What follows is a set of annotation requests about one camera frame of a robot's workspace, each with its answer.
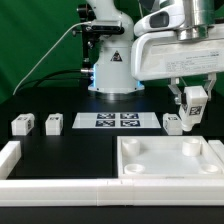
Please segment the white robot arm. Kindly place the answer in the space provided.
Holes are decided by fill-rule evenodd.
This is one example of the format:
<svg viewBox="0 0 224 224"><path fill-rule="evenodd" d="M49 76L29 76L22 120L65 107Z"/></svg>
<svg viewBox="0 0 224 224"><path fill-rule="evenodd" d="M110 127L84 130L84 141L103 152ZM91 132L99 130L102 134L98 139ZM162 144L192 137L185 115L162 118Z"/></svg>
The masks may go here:
<svg viewBox="0 0 224 224"><path fill-rule="evenodd" d="M83 48L101 43L89 90L111 100L143 89L137 77L142 38L153 34L157 40L174 36L179 41L202 41L215 24L215 11L224 6L224 0L138 2L149 14L137 23L118 10L114 0L86 0L77 8L80 19L85 22Z"/></svg>

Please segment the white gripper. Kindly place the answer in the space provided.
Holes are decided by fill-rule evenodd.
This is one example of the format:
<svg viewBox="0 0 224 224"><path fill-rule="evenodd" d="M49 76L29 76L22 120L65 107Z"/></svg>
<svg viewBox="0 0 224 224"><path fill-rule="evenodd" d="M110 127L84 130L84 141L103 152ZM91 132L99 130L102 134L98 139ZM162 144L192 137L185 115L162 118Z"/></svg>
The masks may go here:
<svg viewBox="0 0 224 224"><path fill-rule="evenodd" d="M169 79L168 87L176 105L186 105L186 94L175 77L208 74L204 85L212 98L217 75L224 72L224 25L214 25L209 37L199 41L179 41L174 31L147 33L131 50L131 74L139 81Z"/></svg>

